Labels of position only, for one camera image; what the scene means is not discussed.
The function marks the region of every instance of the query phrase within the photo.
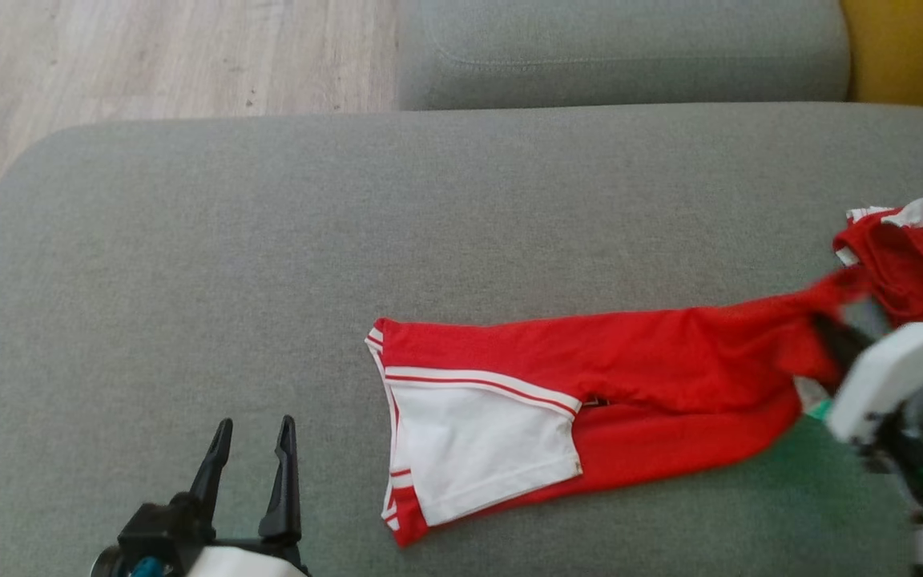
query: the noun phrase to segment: sofa cushion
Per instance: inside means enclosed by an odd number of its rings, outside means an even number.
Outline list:
[[[838,101],[837,0],[405,0],[406,110]]]
[[[838,267],[846,208],[923,196],[923,110],[660,105],[106,124],[0,186],[0,576],[87,573],[190,485],[220,418],[216,525],[268,501],[298,424],[317,576],[905,575],[890,478],[804,418],[720,470],[466,519],[380,518],[375,318],[494,324],[721,305]]]

